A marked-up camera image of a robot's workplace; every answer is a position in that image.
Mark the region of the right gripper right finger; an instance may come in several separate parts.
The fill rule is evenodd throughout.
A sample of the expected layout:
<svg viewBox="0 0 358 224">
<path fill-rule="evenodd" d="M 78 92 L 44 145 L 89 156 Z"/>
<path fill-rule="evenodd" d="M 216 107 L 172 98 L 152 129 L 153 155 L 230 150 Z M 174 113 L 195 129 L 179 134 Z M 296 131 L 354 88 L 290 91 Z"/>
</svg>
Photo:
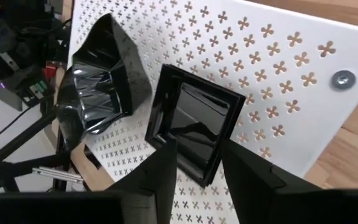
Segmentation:
<svg viewBox="0 0 358 224">
<path fill-rule="evenodd" d="M 221 145 L 224 176 L 240 224 L 301 223 L 309 217 L 303 197 L 318 186 L 272 164 L 239 144 Z"/>
</svg>

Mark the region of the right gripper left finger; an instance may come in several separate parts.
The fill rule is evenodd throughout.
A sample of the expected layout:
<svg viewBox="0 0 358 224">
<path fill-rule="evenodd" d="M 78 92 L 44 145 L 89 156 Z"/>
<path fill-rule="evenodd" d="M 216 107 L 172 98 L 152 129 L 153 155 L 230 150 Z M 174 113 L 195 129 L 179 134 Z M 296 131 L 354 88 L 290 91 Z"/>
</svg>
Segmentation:
<svg viewBox="0 0 358 224">
<path fill-rule="evenodd" d="M 169 224 L 177 176 L 177 142 L 153 152 L 108 188 L 115 196 L 114 223 Z"/>
</svg>

